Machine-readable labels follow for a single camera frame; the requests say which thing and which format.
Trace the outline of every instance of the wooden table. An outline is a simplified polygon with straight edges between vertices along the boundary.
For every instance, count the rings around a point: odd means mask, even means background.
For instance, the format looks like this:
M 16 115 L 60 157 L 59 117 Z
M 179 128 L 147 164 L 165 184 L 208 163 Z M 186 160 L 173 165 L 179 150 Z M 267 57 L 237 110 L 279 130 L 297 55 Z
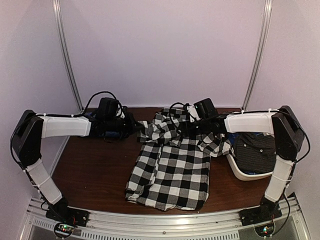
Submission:
M 151 120 L 160 108 L 130 108 L 136 120 Z M 219 112 L 238 109 L 220 108 Z M 103 138 L 70 137 L 53 173 L 53 180 L 72 207 L 124 214 L 187 214 L 198 211 L 155 208 L 125 201 L 125 188 L 141 149 L 136 134 L 116 142 Z M 270 179 L 238 180 L 225 156 L 212 158 L 209 198 L 200 213 L 259 204 Z

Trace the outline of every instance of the metal frame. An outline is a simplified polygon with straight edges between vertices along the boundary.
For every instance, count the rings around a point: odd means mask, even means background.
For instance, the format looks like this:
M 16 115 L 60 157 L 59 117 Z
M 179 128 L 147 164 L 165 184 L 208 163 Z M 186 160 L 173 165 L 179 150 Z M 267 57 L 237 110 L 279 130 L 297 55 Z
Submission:
M 49 231 L 53 230 L 56 222 L 45 217 L 46 212 L 41 210 L 43 201 L 32 198 L 24 218 L 24 226 L 20 240 L 28 240 L 33 226 Z M 300 240 L 310 240 L 310 235 L 304 221 L 299 203 L 295 197 L 289 198 L 290 215 Z M 288 213 L 287 203 L 279 203 L 282 217 Z M 140 215 L 122 214 L 89 210 L 87 227 L 78 227 L 72 236 L 79 239 L 127 239 L 127 240 L 209 240 L 223 239 L 238 240 L 239 230 L 252 228 L 253 225 L 242 226 L 240 209 L 213 213 L 194 213 L 177 215 Z
M 56 20 L 56 25 L 58 29 L 58 35 L 59 35 L 59 40 L 60 40 L 60 45 L 61 45 L 61 50 L 62 50 L 62 56 L 65 64 L 65 69 L 66 73 L 69 78 L 71 90 L 76 102 L 76 106 L 79 111 L 83 109 L 83 105 L 81 102 L 79 90 L 77 88 L 74 72 L 72 70 L 72 65 L 69 57 L 69 52 L 67 48 L 67 41 L 66 41 L 66 36 L 65 36 L 65 31 L 64 31 L 64 25 L 63 25 L 63 20 L 62 20 L 62 14 L 61 14 L 61 9 L 60 9 L 60 0 L 53 0 L 53 10 L 54 10 L 54 16 Z
M 246 110 L 248 108 L 248 104 L 251 98 L 251 95 L 254 90 L 254 86 L 257 80 L 259 68 L 262 61 L 262 56 L 264 53 L 267 36 L 269 32 L 269 26 L 270 26 L 270 20 L 271 20 L 271 13 L 272 13 L 272 0 L 265 0 L 264 5 L 264 12 L 263 12 L 263 18 L 262 18 L 262 25 L 261 25 L 261 32 L 260 32 L 260 38 L 258 43 L 257 52 L 255 55 L 254 65 L 250 77 L 249 86 L 245 95 L 245 99 L 243 102 L 242 109 Z

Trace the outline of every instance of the checkered shirt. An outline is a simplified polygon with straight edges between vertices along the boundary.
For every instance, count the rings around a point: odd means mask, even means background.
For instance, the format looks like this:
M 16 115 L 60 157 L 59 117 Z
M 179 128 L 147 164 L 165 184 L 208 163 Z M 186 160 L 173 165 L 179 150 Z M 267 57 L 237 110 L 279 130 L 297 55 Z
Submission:
M 187 118 L 181 109 L 164 108 L 151 123 L 141 121 L 145 128 L 138 141 L 143 145 L 125 198 L 163 211 L 200 209 L 209 196 L 210 159 L 229 154 L 231 144 L 223 134 L 182 137 L 169 115 L 177 127 Z

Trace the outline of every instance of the plaid fabric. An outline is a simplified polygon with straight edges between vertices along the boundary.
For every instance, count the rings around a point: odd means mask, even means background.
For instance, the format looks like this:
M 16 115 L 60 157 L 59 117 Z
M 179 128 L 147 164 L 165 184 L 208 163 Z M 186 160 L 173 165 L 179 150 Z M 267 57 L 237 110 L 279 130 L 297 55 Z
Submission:
M 126 185 L 129 202 L 163 211 L 201 208 L 209 196 L 211 157 L 231 152 L 224 135 L 181 137 L 173 126 L 186 121 L 183 110 L 164 108 L 138 134 L 140 154 Z

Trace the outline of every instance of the white panel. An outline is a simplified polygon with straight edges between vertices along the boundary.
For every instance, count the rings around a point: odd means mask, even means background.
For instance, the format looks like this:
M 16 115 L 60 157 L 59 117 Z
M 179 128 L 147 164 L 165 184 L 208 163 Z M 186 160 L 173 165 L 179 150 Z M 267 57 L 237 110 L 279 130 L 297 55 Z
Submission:
M 1 239 L 16 240 L 34 193 L 10 156 L 9 140 L 22 113 L 77 110 L 61 54 L 51 0 L 0 1 L 0 222 Z M 49 171 L 63 138 L 42 141 Z
M 264 0 L 62 0 L 83 104 L 108 90 L 128 106 L 192 104 L 208 97 L 219 107 L 241 106 L 264 5 Z
M 290 105 L 310 138 L 311 153 L 297 165 L 290 190 L 297 194 L 312 239 L 320 236 L 319 13 L 320 1 L 273 1 L 269 36 L 249 104 L 249 110 Z M 301 153 L 306 150 L 305 144 Z

